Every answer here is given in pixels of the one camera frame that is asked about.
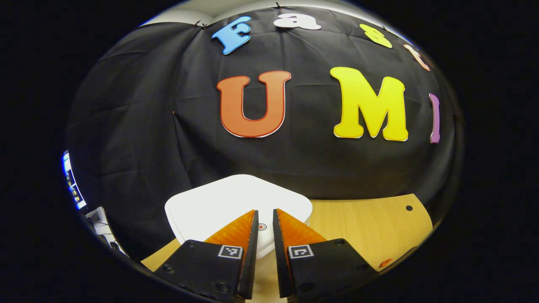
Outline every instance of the letter m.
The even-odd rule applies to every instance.
[[[380,132],[385,116],[388,124],[382,131],[386,140],[406,141],[406,115],[404,112],[404,84],[392,77],[382,80],[378,96],[363,74],[349,67],[334,67],[330,74],[341,83],[342,115],[341,123],[335,126],[335,136],[361,138],[363,127],[359,124],[359,110],[371,137]]]

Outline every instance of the black fabric backdrop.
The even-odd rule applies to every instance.
[[[279,14],[313,16],[321,30],[277,29]],[[231,54],[211,35],[250,16],[251,40]],[[380,198],[414,193],[438,222],[458,181],[462,118],[457,101],[428,54],[424,70],[383,31],[388,49],[359,24],[369,22],[325,9],[286,7],[242,13],[206,30],[159,23],[124,37],[82,83],[66,129],[77,184],[90,208],[103,206],[118,241],[141,260],[174,238],[165,202],[173,195],[234,174],[251,174],[308,198]],[[406,142],[333,134],[341,118],[341,90],[329,71],[360,70],[376,93],[384,77],[400,80]],[[246,75],[246,117],[264,115],[267,71],[292,74],[285,83],[286,117],[263,138],[240,138],[222,126],[217,82]],[[440,99],[438,144],[429,141],[432,106]],[[365,126],[360,115],[360,125]]]

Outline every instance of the wooden tabletop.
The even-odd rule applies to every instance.
[[[414,194],[362,200],[311,200],[310,227],[324,238],[346,239],[377,271],[381,271],[431,233],[432,222]],[[141,263],[156,271],[178,248],[177,239]],[[257,260],[253,299],[281,303],[275,251]]]

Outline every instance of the orange letter u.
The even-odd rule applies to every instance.
[[[285,119],[285,82],[292,75],[285,71],[265,72],[258,80],[266,84],[266,114],[258,120],[245,118],[243,113],[243,88],[249,77],[237,76],[221,80],[221,123],[237,137],[265,137],[276,132]]]

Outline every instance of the monitor screen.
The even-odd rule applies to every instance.
[[[71,162],[69,160],[69,152],[67,150],[64,152],[62,157],[62,163],[64,164],[64,174],[67,185],[69,186],[69,191],[73,197],[73,201],[75,202],[77,209],[81,209],[86,206],[86,202],[82,198],[77,186],[77,182],[75,181],[75,177],[73,176],[73,170],[71,169]]]

